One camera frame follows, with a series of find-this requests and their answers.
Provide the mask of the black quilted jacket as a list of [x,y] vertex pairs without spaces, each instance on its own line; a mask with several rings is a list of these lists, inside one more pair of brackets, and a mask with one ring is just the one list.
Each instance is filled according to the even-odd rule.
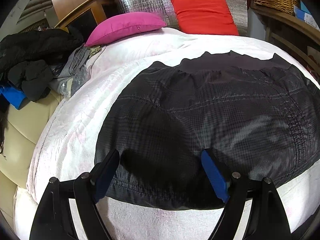
[[319,88],[278,55],[204,53],[154,62],[120,93],[98,135],[95,161],[120,164],[106,195],[165,210],[217,209],[200,155],[281,186],[319,159]]

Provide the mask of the white pink bed blanket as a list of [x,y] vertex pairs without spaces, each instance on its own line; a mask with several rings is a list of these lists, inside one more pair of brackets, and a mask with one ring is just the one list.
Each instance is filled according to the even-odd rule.
[[[38,201],[48,180],[76,178],[94,164],[98,133],[126,85],[153,62],[176,66],[203,53],[236,52],[261,60],[279,55],[306,76],[310,73],[280,48],[255,38],[185,34],[162,28],[105,46],[87,63],[91,78],[74,96],[62,100],[42,131],[29,168],[26,188],[18,188],[14,228],[28,239]],[[163,211],[105,198],[98,206],[118,239],[207,239],[221,210]]]

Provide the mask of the cream leather sofa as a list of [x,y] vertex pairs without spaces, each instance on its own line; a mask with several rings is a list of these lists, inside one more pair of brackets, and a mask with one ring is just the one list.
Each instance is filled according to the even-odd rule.
[[24,99],[20,109],[10,105],[1,115],[4,141],[1,153],[1,213],[14,226],[14,195],[17,187],[26,188],[35,146],[48,120],[61,102],[53,90],[37,102]]

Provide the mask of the blue jacket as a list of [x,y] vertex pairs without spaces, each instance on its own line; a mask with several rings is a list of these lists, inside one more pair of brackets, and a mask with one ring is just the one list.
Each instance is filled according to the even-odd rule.
[[20,109],[23,100],[27,98],[21,90],[12,86],[1,86],[1,95],[17,110]]

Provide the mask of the grey garment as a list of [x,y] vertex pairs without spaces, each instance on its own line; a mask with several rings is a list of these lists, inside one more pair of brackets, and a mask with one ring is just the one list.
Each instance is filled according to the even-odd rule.
[[91,77],[87,61],[102,50],[101,46],[76,48],[64,64],[51,66],[53,79],[49,88],[65,98],[71,98]]

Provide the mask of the black puffer coat pile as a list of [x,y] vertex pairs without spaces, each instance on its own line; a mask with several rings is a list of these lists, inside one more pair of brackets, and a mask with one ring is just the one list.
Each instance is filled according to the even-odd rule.
[[30,101],[45,98],[53,80],[52,67],[64,65],[84,42],[74,28],[32,30],[1,41],[1,85],[21,90]]

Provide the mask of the wooden shelf table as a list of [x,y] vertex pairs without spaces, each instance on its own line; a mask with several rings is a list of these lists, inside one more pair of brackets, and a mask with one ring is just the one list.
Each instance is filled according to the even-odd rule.
[[292,15],[251,3],[248,36],[278,46],[319,78],[319,31]]

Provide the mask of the white patterned tissue box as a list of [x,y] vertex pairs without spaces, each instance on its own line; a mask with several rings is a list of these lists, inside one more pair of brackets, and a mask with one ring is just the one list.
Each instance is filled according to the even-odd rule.
[[315,29],[319,30],[319,26],[317,25],[317,23],[316,23],[315,19],[312,17],[312,15],[300,10],[297,6],[294,6],[294,12],[295,12],[296,18],[304,21],[305,23],[307,23],[307,24],[313,26]]

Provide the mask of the magenta pillow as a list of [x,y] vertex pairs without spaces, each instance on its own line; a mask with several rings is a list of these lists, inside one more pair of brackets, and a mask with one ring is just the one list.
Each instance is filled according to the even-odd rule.
[[131,35],[166,27],[162,18],[150,12],[128,12],[101,22],[89,36],[85,46],[107,45]]

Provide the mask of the red pillow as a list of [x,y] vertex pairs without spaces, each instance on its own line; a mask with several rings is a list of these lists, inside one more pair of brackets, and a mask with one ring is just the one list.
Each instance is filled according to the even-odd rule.
[[171,0],[171,3],[184,33],[239,35],[226,0]]

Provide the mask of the teal cardboard box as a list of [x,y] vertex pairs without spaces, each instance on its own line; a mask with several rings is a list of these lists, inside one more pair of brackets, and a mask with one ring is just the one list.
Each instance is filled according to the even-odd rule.
[[311,14],[311,12],[307,9],[306,5],[301,1],[300,2],[300,8],[302,11],[304,11],[307,14]]

